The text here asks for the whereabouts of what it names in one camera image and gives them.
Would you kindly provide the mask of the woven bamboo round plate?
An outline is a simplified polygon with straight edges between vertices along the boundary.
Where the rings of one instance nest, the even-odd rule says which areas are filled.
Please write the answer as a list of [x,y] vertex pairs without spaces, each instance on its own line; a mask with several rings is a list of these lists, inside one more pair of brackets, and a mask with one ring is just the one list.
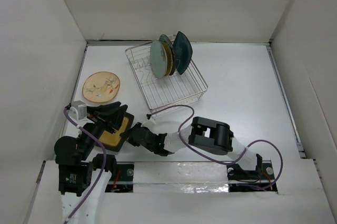
[[165,76],[168,76],[173,69],[173,56],[172,56],[172,52],[171,52],[169,45],[165,42],[162,42],[162,45],[165,49],[166,58],[167,58],[167,67],[166,67]]

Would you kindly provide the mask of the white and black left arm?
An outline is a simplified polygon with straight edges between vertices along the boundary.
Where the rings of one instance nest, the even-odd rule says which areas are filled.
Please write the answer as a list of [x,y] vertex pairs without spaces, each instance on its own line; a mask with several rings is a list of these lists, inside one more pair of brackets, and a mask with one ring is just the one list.
[[97,107],[74,101],[64,108],[66,119],[80,131],[77,137],[63,136],[54,145],[64,223],[99,222],[108,182],[121,174],[100,137],[121,128],[127,108],[119,101]]

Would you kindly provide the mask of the dark teal round plate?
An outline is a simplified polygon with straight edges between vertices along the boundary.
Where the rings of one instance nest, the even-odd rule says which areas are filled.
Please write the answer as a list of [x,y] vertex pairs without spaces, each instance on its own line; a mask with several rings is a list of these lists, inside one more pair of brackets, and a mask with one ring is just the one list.
[[175,56],[173,44],[172,44],[171,40],[169,39],[169,37],[166,36],[165,34],[160,35],[159,41],[161,43],[162,42],[167,43],[169,45],[170,49],[171,49],[172,56],[173,56],[173,69],[172,69],[171,73],[168,76],[172,76],[174,74],[175,70],[176,70],[176,56]]

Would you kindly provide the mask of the brown square plate black rim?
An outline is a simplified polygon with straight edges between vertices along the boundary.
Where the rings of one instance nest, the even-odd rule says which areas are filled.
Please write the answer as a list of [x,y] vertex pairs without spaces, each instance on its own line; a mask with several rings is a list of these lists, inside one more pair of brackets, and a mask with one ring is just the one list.
[[105,130],[99,138],[99,141],[103,144],[105,149],[113,152],[119,152],[121,150],[125,142],[125,139],[121,137],[121,134],[131,128],[134,120],[134,116],[126,111],[119,112],[118,115],[123,115],[123,121],[119,130],[114,131],[113,133]]

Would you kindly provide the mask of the light blue flower plate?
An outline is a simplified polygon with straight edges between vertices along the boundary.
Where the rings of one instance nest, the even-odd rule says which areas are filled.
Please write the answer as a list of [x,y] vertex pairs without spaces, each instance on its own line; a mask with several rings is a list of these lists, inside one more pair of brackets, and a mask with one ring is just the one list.
[[153,40],[150,46],[150,64],[154,76],[163,78],[167,70],[167,55],[163,44]]

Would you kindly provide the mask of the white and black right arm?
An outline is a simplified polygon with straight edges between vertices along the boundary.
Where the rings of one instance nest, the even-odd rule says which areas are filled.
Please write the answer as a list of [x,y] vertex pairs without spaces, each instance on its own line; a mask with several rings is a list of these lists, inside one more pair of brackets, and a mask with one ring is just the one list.
[[121,133],[123,140],[135,147],[142,146],[148,151],[166,157],[178,150],[188,148],[194,153],[210,160],[211,157],[201,153],[205,151],[217,156],[228,156],[230,161],[217,161],[225,164],[229,178],[233,180],[258,180],[262,176],[262,157],[251,152],[240,143],[226,123],[194,117],[192,123],[176,133],[155,134],[141,123]]

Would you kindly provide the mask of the dark teal square plate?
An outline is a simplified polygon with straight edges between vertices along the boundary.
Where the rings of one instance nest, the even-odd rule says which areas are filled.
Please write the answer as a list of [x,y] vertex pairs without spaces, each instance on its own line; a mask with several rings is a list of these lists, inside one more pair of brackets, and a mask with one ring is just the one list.
[[178,31],[173,43],[173,48],[175,51],[177,72],[183,74],[187,70],[192,59],[192,45],[187,36],[181,31]]

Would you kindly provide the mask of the beige plate with orange leaves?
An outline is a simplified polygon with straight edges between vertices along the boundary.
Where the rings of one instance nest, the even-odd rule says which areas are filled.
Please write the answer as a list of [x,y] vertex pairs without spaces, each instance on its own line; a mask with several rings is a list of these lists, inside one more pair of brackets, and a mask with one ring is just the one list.
[[83,97],[93,103],[106,103],[113,100],[120,89],[119,77],[111,72],[97,72],[90,75],[82,88]]

